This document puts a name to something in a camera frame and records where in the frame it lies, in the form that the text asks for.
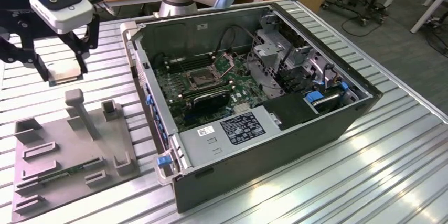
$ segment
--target green circuit board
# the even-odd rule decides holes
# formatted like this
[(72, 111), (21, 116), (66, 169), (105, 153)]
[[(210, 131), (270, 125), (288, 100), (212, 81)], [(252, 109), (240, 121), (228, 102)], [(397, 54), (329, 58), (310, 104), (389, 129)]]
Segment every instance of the green circuit board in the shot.
[[(209, 66), (180, 73), (156, 70), (157, 82), (180, 132), (233, 115), (236, 105), (246, 103), (253, 108), (268, 99), (248, 74), (245, 60), (233, 55), (232, 61), (234, 66), (229, 71), (230, 62), (222, 56)], [(228, 104), (212, 112), (192, 113), (193, 99), (220, 91), (230, 94)]]

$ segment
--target aluminum extrusion table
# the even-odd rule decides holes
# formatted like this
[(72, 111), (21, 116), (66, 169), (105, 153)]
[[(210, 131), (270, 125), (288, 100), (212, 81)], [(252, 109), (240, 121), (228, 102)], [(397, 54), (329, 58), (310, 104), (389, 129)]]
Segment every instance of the aluminum extrusion table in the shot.
[[(170, 186), (160, 186), (156, 154), (118, 33), (102, 23), (100, 46), (82, 81), (48, 88), (33, 69), (0, 65), (0, 223), (10, 222), (16, 139), (13, 121), (66, 116), (62, 91), (82, 88), (85, 107), (122, 104), (141, 177), (26, 223), (428, 223), (448, 220), (446, 116), (297, 2), (280, 0), (312, 33), (385, 93), (338, 140), (184, 214)], [(45, 62), (72, 55), (57, 39), (36, 42)]]

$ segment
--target blue latch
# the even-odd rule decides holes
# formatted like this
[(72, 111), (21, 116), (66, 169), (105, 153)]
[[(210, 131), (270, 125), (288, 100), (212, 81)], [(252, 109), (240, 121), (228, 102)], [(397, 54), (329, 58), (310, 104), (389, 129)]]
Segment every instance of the blue latch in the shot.
[(305, 98), (309, 101), (309, 103), (312, 103), (312, 102), (317, 101), (318, 99), (324, 98), (324, 96), (321, 95), (321, 93), (318, 91), (313, 91), (313, 92), (306, 94)]
[(150, 94), (146, 95), (146, 105), (152, 105), (152, 98), (150, 98)]
[(169, 155), (157, 157), (157, 165), (158, 165), (158, 167), (164, 167), (166, 165), (170, 165), (172, 162), (173, 161), (172, 161)]
[(341, 82), (341, 86), (342, 86), (344, 91), (346, 91), (346, 89), (348, 89), (348, 84), (346, 84), (345, 82)]

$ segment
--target black cable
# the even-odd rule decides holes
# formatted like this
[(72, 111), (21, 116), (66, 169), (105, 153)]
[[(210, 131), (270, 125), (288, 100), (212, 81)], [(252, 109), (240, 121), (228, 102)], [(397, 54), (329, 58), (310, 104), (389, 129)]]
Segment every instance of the black cable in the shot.
[(241, 29), (241, 30), (250, 36), (250, 38), (252, 38), (253, 40), (257, 40), (257, 41), (260, 42), (260, 40), (253, 36), (253, 34), (252, 34), (252, 33), (250, 33), (242, 26), (236, 25), (236, 24), (229, 25), (229, 26), (224, 29), (224, 31), (222, 31), (222, 33), (221, 33), (221, 36), (220, 36), (220, 38), (218, 38), (218, 43), (217, 43), (217, 45), (216, 45), (216, 49), (214, 49), (214, 52), (213, 52), (214, 55), (217, 55), (217, 52), (218, 52), (218, 50), (221, 49), (221, 44), (222, 44), (224, 36), (225, 36), (225, 34), (226, 34), (226, 32), (228, 32), (229, 29), (233, 29), (234, 37), (236, 37), (234, 27), (238, 28), (238, 29)]
[(356, 17), (353, 17), (353, 18), (349, 18), (348, 20), (345, 20), (342, 23), (341, 23), (341, 29), (344, 30), (344, 32), (346, 32), (349, 35), (352, 35), (352, 36), (354, 36), (354, 37), (365, 37), (365, 36), (368, 36), (374, 30), (377, 30), (381, 26), (382, 26), (382, 24), (378, 24), (378, 26), (377, 27), (374, 27), (370, 31), (368, 31), (365, 34), (353, 34), (353, 33), (350, 33), (349, 31), (346, 31), (346, 29), (344, 28), (344, 25), (345, 25), (345, 23), (348, 22), (348, 21), (352, 21), (352, 20), (354, 20), (356, 18), (358, 18), (358, 16), (356, 16)]
[(268, 86), (268, 85), (264, 85), (264, 84), (260, 84), (261, 86), (264, 86), (264, 87), (266, 87), (266, 88), (269, 88), (269, 89), (278, 89), (278, 90), (281, 90), (282, 88), (274, 88), (274, 87), (270, 87), (270, 86)]
[(426, 44), (428, 44), (428, 46), (441, 55), (441, 56), (444, 56), (444, 57), (446, 57), (448, 58), (448, 55), (442, 52), (442, 51), (440, 51), (440, 49), (438, 48), (436, 48), (436, 46), (434, 45), (432, 45), (432, 43), (430, 43), (430, 41), (429, 41), (429, 35), (430, 34), (433, 34), (434, 36), (436, 36), (436, 38), (441, 41), (441, 43), (444, 44), (444, 46), (445, 46), (445, 48), (448, 47), (446, 46), (446, 43), (442, 41), (442, 39), (438, 37), (438, 35), (434, 33), (434, 31), (430, 29), (429, 30), (430, 31), (430, 33), (426, 33), (426, 36), (425, 36), (425, 39), (426, 39)]
[(286, 61), (286, 59), (288, 59), (288, 57), (289, 57), (289, 55), (290, 55), (292, 50), (293, 50), (293, 44), (290, 43), (290, 46), (289, 46), (288, 51), (286, 51), (286, 54), (285, 54), (284, 58), (282, 58), (281, 61), (280, 61), (278, 68), (277, 68), (277, 72), (280, 71), (280, 67), (281, 67), (282, 64), (285, 63), (285, 61)]

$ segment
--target gray metal chassis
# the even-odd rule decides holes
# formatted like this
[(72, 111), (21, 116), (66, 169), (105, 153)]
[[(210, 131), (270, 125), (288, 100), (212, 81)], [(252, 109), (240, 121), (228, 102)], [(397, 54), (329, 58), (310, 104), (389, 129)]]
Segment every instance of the gray metal chassis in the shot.
[[(220, 122), (238, 115), (229, 116), (184, 132), (178, 132), (168, 109), (169, 103), (165, 102), (148, 56), (153, 52), (162, 51), (168, 53), (170, 50), (182, 54), (185, 51), (174, 50), (174, 47), (181, 41), (185, 41), (184, 36), (194, 38), (194, 40), (186, 40), (193, 45), (188, 50), (200, 54), (206, 53), (212, 49), (206, 49), (202, 44), (196, 46), (196, 41), (210, 39), (216, 34), (220, 34), (220, 31), (229, 24), (246, 25), (246, 27), (257, 26), (260, 15), (268, 9), (272, 9), (273, 13), (297, 30), (300, 36), (306, 39), (312, 47), (321, 53), (321, 58), (334, 64), (345, 80), (349, 79), (350, 83), (354, 83), (352, 85), (357, 86), (364, 92), (362, 95), (365, 97), (336, 111), (302, 124), (294, 125), (284, 131), (280, 131), (264, 106), (249, 109), (246, 112), (253, 113), (265, 130), (265, 134), (238, 145), (230, 143), (225, 131), (220, 126)], [(172, 159), (178, 160), (178, 165), (170, 165), (170, 167), (165, 167), (164, 169), (154, 166), (160, 183), (172, 183), (173, 185), (178, 212), (188, 211), (336, 140), (353, 121), (366, 113), (381, 97), (380, 94), (376, 94), (377, 91), (373, 90), (373, 87), (364, 87), (358, 84), (365, 82), (362, 77), (357, 81), (354, 80), (354, 77), (350, 76), (354, 73), (348, 71), (349, 66), (340, 66), (336, 63), (337, 56), (324, 53), (325, 49), (318, 45), (321, 42), (316, 41), (314, 38), (308, 38), (305, 29), (301, 30), (300, 25), (296, 27), (288, 20), (288, 17), (284, 16), (288, 14), (281, 14), (281, 11), (281, 7), (276, 5), (261, 4), (257, 7), (250, 6), (248, 8), (217, 10), (206, 14), (198, 13), (186, 17), (173, 17), (170, 20), (162, 19), (152, 22), (125, 24), (129, 27), (140, 27), (138, 32), (134, 33), (132, 31), (134, 36), (132, 36), (130, 42), (136, 47), (133, 58), (140, 80), (138, 88), (141, 91), (145, 91), (145, 97), (150, 97), (148, 104), (150, 115), (148, 115), (148, 119), (149, 126), (152, 126), (153, 140), (160, 145), (162, 145), (164, 141), (169, 142), (170, 151), (158, 151), (158, 153), (161, 155), (169, 154)], [(198, 30), (197, 24), (204, 23), (208, 24), (209, 28)], [(173, 38), (173, 34), (182, 36), (176, 39)], [(142, 104), (148, 101), (145, 97), (141, 101)], [(213, 132), (200, 136), (198, 131), (205, 127), (212, 127)]]
[[(70, 83), (85, 91), (86, 110), (113, 98), (122, 104), (141, 177), (30, 219), (28, 223), (334, 223), (441, 222), (448, 220), (448, 121), (421, 96), (374, 60), (290, 0), (277, 1), (301, 24), (385, 93), (369, 114), (342, 136), (184, 214), (170, 186), (160, 186), (156, 155), (138, 103), (118, 26), (104, 23), (100, 46), (86, 60), (90, 73)], [(57, 39), (36, 42), (45, 62), (72, 57)], [(12, 118), (40, 123), (66, 116), (54, 106), (61, 89), (48, 88), (34, 70), (0, 66), (0, 223), (10, 223), (14, 144)]]

